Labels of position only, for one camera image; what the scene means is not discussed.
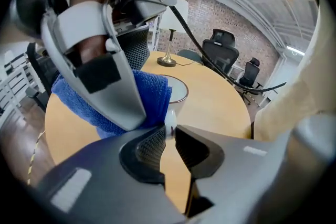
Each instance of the round wooden table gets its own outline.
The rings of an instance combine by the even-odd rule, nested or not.
[[[171,75],[187,84],[189,96],[177,117],[178,124],[234,137],[250,137],[250,117],[246,106],[225,79],[196,62],[181,66],[192,61],[177,55],[172,58],[181,65],[173,68],[160,66],[156,59],[162,56],[163,52],[151,52],[142,70]],[[47,143],[56,164],[99,139],[96,128],[72,113],[54,94],[48,102],[45,127]],[[174,140],[166,141],[160,170],[165,174],[166,194],[179,211],[184,212],[190,173],[175,148]]]

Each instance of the black chair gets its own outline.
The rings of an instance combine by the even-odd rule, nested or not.
[[[236,48],[209,39],[203,41],[203,49],[224,73],[230,71],[232,65],[239,57],[239,51]],[[206,67],[219,73],[204,57],[202,57],[202,62]]]
[[[245,65],[244,75],[240,78],[239,83],[243,86],[253,88],[253,84],[255,83],[256,78],[260,71],[259,66],[260,66],[260,62],[256,58],[252,58],[250,62],[247,62]],[[257,84],[258,86],[255,87],[255,89],[262,87],[260,83],[257,82]],[[243,92],[238,92],[238,93],[244,101],[246,100],[248,102],[248,105],[251,104],[251,101],[246,98],[246,95],[248,93],[253,94],[253,95],[258,95],[257,92],[253,92],[253,91],[243,91]]]
[[[32,87],[26,89],[26,95],[35,100],[37,105],[45,112],[47,103],[51,95],[51,87],[59,75],[53,61],[46,56],[40,56],[35,51],[35,43],[29,43],[27,47],[27,56],[31,66],[40,78],[45,92],[39,92]]]
[[[202,57],[198,55],[198,53],[192,50],[180,50],[177,53],[178,56],[193,60],[195,62],[202,63]]]
[[[211,41],[220,43],[222,45],[227,45],[227,46],[236,46],[236,39],[234,34],[221,30],[221,29],[214,29],[212,37],[210,38]]]

